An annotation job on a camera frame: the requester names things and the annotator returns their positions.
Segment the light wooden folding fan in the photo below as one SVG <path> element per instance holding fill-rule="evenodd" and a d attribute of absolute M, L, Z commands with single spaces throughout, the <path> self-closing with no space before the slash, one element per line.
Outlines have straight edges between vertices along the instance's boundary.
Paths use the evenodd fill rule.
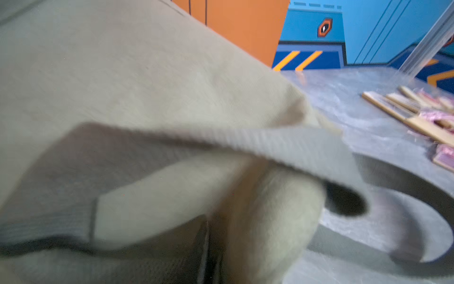
<path fill-rule="evenodd" d="M 402 107 L 397 106 L 397 104 L 376 92 L 363 92 L 361 96 L 372 105 L 413 130 L 432 138 L 438 143 L 447 144 L 450 147 L 454 146 L 454 135 L 442 127 L 437 126 L 416 114 L 405 111 Z"/>

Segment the olive green tote bag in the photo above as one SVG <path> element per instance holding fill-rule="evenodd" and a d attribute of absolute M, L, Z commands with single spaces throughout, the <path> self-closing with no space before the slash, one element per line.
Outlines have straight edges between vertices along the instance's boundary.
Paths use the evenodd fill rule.
<path fill-rule="evenodd" d="M 445 191 L 353 153 L 304 93 L 170 1 L 1 2 L 1 282 L 279 284 L 312 252 L 453 279 L 319 224 L 393 189 Z"/>

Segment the pink patterned folding fan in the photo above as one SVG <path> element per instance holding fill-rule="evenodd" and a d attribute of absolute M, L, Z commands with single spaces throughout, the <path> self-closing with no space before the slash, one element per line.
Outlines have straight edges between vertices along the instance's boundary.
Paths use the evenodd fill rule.
<path fill-rule="evenodd" d="M 432 162 L 438 166 L 454 172 L 454 148 L 446 144 L 439 144 L 436 148 Z"/>

